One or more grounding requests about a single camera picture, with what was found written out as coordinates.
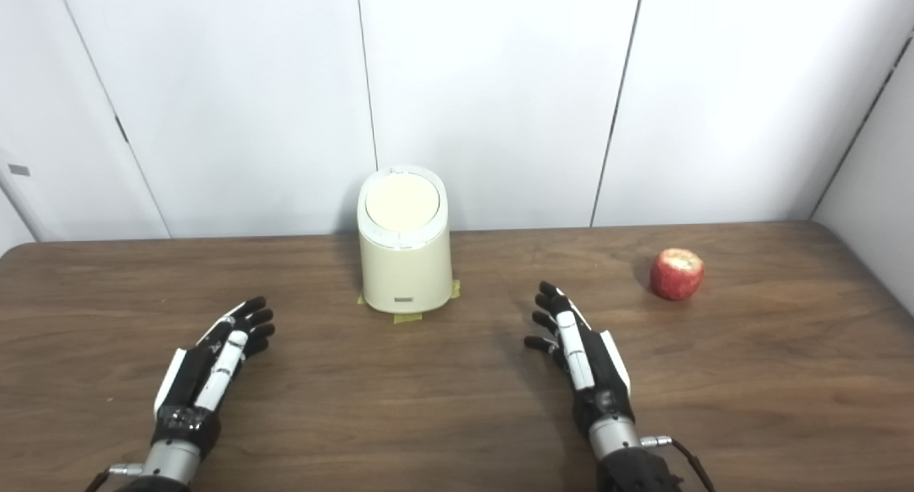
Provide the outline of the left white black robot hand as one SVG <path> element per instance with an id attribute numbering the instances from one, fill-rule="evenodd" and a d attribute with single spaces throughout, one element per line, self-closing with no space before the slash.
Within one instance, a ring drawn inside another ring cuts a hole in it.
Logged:
<path id="1" fill-rule="evenodd" d="M 218 443 L 219 411 L 246 361 L 270 346 L 276 326 L 263 296 L 240 303 L 191 348 L 179 348 L 154 401 L 151 443 L 186 442 L 205 459 Z"/>

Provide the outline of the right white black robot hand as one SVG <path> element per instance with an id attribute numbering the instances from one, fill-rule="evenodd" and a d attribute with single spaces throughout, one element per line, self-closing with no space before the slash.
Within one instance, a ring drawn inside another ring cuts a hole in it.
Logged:
<path id="1" fill-rule="evenodd" d="M 572 417 L 582 436 L 606 416 L 634 421 L 631 380 L 611 334 L 592 329 L 571 298 L 547 281 L 538 285 L 535 303 L 533 322 L 552 336 L 526 336 L 523 345 L 547 355 L 567 375 Z"/>

